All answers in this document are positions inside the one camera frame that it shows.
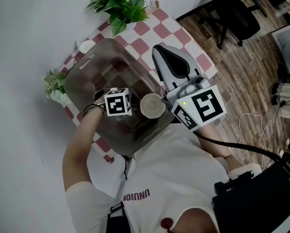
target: white wall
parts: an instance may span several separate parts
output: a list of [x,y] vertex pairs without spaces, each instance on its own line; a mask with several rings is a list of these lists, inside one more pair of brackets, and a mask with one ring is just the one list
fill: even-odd
[[[178,17],[200,1],[160,4]],[[0,0],[0,233],[74,232],[61,161],[75,126],[58,104],[44,101],[40,79],[76,38],[106,21],[107,14],[86,11],[88,3]]]

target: flower pot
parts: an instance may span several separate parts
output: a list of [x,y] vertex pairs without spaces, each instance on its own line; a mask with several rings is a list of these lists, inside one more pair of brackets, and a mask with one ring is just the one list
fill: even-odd
[[136,22],[131,22],[126,25],[126,30],[132,30],[136,26]]

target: t-shirt sleeve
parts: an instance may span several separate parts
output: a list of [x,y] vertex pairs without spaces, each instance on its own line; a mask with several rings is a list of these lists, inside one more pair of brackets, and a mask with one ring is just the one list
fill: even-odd
[[77,233],[105,232],[107,215],[115,199],[90,182],[74,184],[66,191],[66,198]]
[[237,169],[234,169],[228,173],[228,177],[232,180],[236,179],[239,175],[245,172],[252,172],[254,177],[262,172],[260,165],[252,163],[245,166],[241,166]]

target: wooden floor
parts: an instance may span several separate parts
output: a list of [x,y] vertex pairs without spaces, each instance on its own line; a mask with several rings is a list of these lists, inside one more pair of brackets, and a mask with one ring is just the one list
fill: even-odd
[[[247,6],[253,5],[251,0],[243,0]],[[280,12],[273,8],[268,0],[261,0],[261,6],[268,13],[265,18],[260,11],[253,14],[260,24],[260,31],[252,38],[244,40],[243,47],[237,45],[237,40],[227,33],[223,49],[217,48],[222,27],[212,28],[207,23],[200,25],[198,20],[203,17],[219,18],[216,12],[201,9],[198,12],[180,20],[180,24],[194,37],[216,64],[218,73],[211,79],[217,84],[227,109],[226,116],[215,121],[216,128],[224,141],[238,142],[240,137],[239,117],[243,113],[260,114],[263,127],[277,113],[277,106],[271,104],[271,88],[277,82],[276,70],[280,63],[275,41],[271,32],[285,26],[287,23]],[[241,143],[260,147],[258,140],[262,133],[260,117],[243,115],[241,117]],[[266,137],[271,133],[271,124],[265,130]],[[290,139],[290,119],[277,117],[273,134],[260,143],[266,148],[279,153],[285,149],[285,141]],[[262,155],[245,150],[232,150],[243,163],[259,163],[267,165],[267,159]]]

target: black and white pattern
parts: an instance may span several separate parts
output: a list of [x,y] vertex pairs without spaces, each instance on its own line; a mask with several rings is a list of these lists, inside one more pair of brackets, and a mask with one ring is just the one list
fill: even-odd
[[124,97],[109,97],[107,98],[108,112],[109,114],[125,113],[124,109]]
[[130,108],[131,108],[131,103],[130,103],[130,96],[129,96],[129,94],[125,95],[125,101],[126,101],[127,111],[129,111]]
[[122,92],[124,92],[124,90],[125,90],[125,89],[113,90],[113,91],[108,92],[107,95],[122,93]]
[[198,126],[197,123],[180,107],[180,105],[177,106],[173,113],[189,130]]
[[223,112],[222,107],[212,90],[195,95],[191,97],[191,99],[203,122],[209,121]]

